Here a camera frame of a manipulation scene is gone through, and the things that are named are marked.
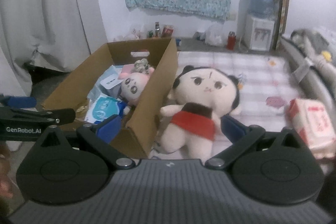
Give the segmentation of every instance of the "black clamp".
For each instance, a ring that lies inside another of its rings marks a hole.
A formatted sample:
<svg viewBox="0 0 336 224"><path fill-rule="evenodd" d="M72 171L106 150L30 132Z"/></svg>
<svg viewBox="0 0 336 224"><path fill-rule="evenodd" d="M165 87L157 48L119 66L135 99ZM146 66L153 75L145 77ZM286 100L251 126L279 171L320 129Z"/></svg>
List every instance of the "black clamp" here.
<svg viewBox="0 0 336 224"><path fill-rule="evenodd" d="M96 137L90 127L84 125L72 135L64 135L55 125L44 131L16 173L26 200L46 204L79 202L104 187L114 171L135 167L132 159ZM79 150L73 148L73 135Z"/></svg>
<svg viewBox="0 0 336 224"><path fill-rule="evenodd" d="M301 137L287 128L250 130L205 166L228 171L242 192L262 202L283 206L316 199L324 175Z"/></svg>
<svg viewBox="0 0 336 224"><path fill-rule="evenodd" d="M64 125L74 121L71 108L43 112L0 107L0 141L36 141L50 125Z"/></svg>

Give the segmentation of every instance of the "red and white package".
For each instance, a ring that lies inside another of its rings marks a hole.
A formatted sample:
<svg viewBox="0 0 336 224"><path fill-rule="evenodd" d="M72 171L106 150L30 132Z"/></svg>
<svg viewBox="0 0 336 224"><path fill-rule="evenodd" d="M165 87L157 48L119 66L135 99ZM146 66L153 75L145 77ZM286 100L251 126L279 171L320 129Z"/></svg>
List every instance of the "red and white package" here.
<svg viewBox="0 0 336 224"><path fill-rule="evenodd" d="M174 27L172 25L165 25L162 30L162 38L170 38L174 32Z"/></svg>
<svg viewBox="0 0 336 224"><path fill-rule="evenodd" d="M334 158L336 134L324 104L311 99L293 99L288 109L294 129L315 158Z"/></svg>

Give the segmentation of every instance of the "red skirt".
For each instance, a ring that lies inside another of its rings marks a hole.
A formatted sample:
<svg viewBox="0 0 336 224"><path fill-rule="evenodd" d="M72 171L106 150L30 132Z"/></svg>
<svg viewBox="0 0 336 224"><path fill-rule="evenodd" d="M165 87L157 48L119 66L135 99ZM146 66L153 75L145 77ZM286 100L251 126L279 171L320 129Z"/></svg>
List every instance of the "red skirt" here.
<svg viewBox="0 0 336 224"><path fill-rule="evenodd" d="M202 115L180 111L173 116L170 122L208 140L213 141L215 138L215 123Z"/></svg>

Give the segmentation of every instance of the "red bottle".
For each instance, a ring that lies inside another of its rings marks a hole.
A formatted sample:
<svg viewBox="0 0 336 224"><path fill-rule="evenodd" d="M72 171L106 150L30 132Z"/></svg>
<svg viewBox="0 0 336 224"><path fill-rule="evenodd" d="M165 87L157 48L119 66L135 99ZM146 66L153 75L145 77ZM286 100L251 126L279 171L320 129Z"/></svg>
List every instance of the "red bottle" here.
<svg viewBox="0 0 336 224"><path fill-rule="evenodd" d="M229 32L229 36L227 37L227 45L226 48L228 50L233 50L236 43L236 34L234 32Z"/></svg>

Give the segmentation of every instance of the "white plastic bag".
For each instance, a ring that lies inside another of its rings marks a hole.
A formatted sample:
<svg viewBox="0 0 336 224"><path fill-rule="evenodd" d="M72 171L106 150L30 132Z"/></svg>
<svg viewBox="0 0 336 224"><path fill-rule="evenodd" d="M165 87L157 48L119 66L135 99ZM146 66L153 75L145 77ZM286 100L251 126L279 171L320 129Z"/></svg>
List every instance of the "white plastic bag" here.
<svg viewBox="0 0 336 224"><path fill-rule="evenodd" d="M213 24L205 32L205 44L224 47L227 41L223 35L223 25Z"/></svg>
<svg viewBox="0 0 336 224"><path fill-rule="evenodd" d="M126 41L126 40L138 40L138 39L145 39L146 31L144 25L133 24L127 35L125 36L118 36L113 39L113 41Z"/></svg>

